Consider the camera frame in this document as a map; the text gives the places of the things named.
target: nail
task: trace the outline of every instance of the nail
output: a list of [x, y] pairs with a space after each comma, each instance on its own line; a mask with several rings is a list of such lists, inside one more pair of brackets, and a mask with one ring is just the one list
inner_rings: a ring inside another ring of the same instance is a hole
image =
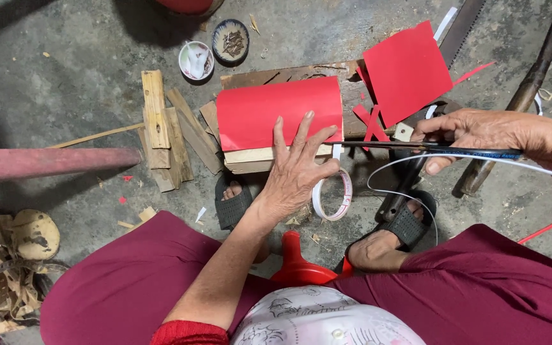
[[438, 173], [439, 168], [440, 167], [438, 167], [438, 163], [432, 162], [427, 165], [427, 168], [425, 169], [425, 171], [427, 171], [427, 174], [435, 175]]

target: shirt button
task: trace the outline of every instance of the shirt button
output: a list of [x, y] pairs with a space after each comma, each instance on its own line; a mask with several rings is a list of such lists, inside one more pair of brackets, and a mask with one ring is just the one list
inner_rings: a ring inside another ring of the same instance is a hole
[[331, 332], [331, 335], [335, 339], [343, 339], [344, 338], [344, 332], [342, 332], [342, 330], [340, 330], [340, 329], [337, 329], [337, 330]]

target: black sandal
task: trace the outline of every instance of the black sandal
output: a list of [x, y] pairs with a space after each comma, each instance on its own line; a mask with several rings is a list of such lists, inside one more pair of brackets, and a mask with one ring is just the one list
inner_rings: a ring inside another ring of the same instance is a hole
[[[241, 193], [231, 199], [223, 199], [223, 193], [230, 186], [231, 181], [237, 181], [241, 186]], [[253, 203], [253, 195], [246, 181], [241, 176], [233, 176], [231, 173], [223, 173], [214, 188], [214, 206], [217, 209], [218, 222], [223, 230], [233, 230], [240, 222], [242, 216]]]
[[402, 246], [399, 247], [398, 250], [403, 252], [410, 252], [427, 231], [429, 231], [437, 210], [435, 200], [428, 192], [424, 190], [411, 190], [408, 194], [425, 204], [433, 217], [428, 217], [425, 213], [427, 209], [423, 208], [423, 212], [426, 216], [423, 217], [423, 221], [418, 220], [412, 212], [410, 212], [408, 202], [406, 202], [397, 210], [395, 218], [393, 218], [392, 221], [382, 224], [378, 228], [378, 230], [389, 230], [394, 233], [402, 242]]

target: hand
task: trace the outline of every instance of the hand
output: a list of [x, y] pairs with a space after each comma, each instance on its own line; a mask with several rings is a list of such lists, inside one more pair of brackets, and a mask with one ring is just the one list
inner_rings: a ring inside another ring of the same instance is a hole
[[[519, 149], [533, 160], [551, 152], [552, 120], [511, 111], [461, 109], [421, 120], [410, 141], [454, 141], [451, 146], [474, 149]], [[458, 158], [432, 157], [425, 171], [435, 175]]]
[[321, 129], [306, 141], [313, 117], [313, 111], [304, 115], [290, 150], [287, 150], [282, 133], [282, 117], [278, 117], [274, 125], [274, 166], [263, 191], [255, 200], [261, 205], [261, 214], [274, 225], [306, 205], [311, 199], [312, 187], [340, 169], [340, 161], [334, 158], [322, 165], [315, 163], [318, 147], [335, 134], [337, 126]]

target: small bowl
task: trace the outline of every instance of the small bowl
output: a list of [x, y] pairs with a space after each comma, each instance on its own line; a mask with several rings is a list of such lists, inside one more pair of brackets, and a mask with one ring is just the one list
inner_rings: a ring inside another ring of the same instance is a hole
[[[235, 48], [232, 50], [231, 47], [226, 51], [227, 36], [233, 33], [235, 34], [238, 31], [240, 32], [240, 38], [238, 39], [241, 40], [241, 47], [238, 48], [238, 51], [235, 51]], [[214, 29], [214, 33], [212, 34], [212, 50], [214, 50], [214, 54], [216, 54], [217, 58], [226, 63], [234, 63], [244, 59], [249, 54], [249, 44], [249, 30], [241, 21], [236, 19], [223, 20], [217, 25], [217, 28]]]
[[[205, 64], [203, 65], [203, 74], [199, 78], [194, 77], [191, 74], [191, 61], [189, 60], [189, 50], [202, 50], [203, 52], [208, 54], [208, 57], [205, 60]], [[182, 73], [192, 81], [201, 81], [205, 79], [208, 75], [210, 75], [210, 73], [212, 73], [212, 70], [214, 70], [214, 55], [212, 55], [210, 47], [208, 47], [208, 45], [206, 45], [205, 43], [192, 41], [185, 44], [185, 46], [180, 49], [180, 54], [178, 54], [178, 66], [180, 67]]]

